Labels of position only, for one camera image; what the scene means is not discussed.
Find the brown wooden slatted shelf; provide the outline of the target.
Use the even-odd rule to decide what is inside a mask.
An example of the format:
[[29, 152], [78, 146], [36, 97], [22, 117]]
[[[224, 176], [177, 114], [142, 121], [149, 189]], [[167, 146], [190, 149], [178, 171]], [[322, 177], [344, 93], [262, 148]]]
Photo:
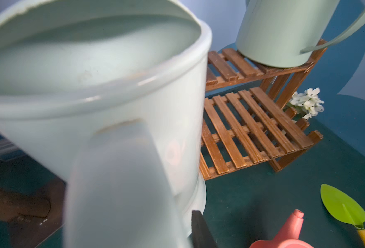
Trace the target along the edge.
[[208, 54], [206, 91], [260, 81], [254, 89], [205, 99], [200, 171], [205, 180], [267, 162], [281, 171], [323, 139], [287, 104], [324, 50], [298, 67], [260, 64], [227, 48]]

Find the mint green watering can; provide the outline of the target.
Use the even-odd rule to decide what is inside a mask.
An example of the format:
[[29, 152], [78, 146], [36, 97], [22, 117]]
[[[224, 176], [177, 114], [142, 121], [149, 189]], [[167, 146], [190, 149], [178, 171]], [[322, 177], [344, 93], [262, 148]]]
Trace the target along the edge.
[[305, 64], [314, 51], [336, 45], [365, 25], [365, 9], [334, 39], [319, 45], [339, 1], [247, 1], [236, 47], [248, 59], [277, 68]]

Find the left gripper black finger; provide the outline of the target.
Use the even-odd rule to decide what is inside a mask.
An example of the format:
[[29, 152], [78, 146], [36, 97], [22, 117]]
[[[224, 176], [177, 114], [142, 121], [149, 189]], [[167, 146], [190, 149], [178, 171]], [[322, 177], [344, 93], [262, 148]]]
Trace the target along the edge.
[[192, 211], [191, 229], [194, 248], [217, 248], [217, 244], [199, 210]]

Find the pink watering can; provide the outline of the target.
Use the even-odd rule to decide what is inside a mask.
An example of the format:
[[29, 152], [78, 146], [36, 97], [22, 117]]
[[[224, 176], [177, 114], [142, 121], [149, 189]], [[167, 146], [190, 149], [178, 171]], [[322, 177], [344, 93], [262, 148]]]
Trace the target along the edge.
[[304, 213], [295, 209], [272, 240], [255, 241], [250, 248], [313, 248], [299, 239], [303, 217]]

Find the green yellow garden trowel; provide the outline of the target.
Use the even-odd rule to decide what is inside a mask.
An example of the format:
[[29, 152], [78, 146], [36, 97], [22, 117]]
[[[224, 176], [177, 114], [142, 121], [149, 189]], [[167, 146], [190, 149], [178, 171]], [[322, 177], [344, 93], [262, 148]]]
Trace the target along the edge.
[[336, 220], [355, 227], [365, 247], [365, 210], [341, 190], [322, 184], [320, 195], [323, 205]]

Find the white flowers in pot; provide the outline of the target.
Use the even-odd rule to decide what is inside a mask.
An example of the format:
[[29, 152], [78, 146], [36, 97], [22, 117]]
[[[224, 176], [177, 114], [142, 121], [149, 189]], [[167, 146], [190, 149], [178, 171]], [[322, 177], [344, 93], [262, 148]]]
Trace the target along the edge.
[[320, 91], [319, 88], [309, 88], [304, 93], [294, 92], [287, 106], [296, 109], [305, 120], [309, 120], [325, 110], [325, 102], [318, 96]]

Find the pale blue watering can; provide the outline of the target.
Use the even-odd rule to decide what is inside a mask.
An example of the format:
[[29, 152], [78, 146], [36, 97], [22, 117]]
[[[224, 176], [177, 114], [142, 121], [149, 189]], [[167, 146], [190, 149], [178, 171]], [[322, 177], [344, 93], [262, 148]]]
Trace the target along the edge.
[[0, 134], [67, 183], [64, 247], [192, 247], [211, 43], [179, 1], [0, 13]]

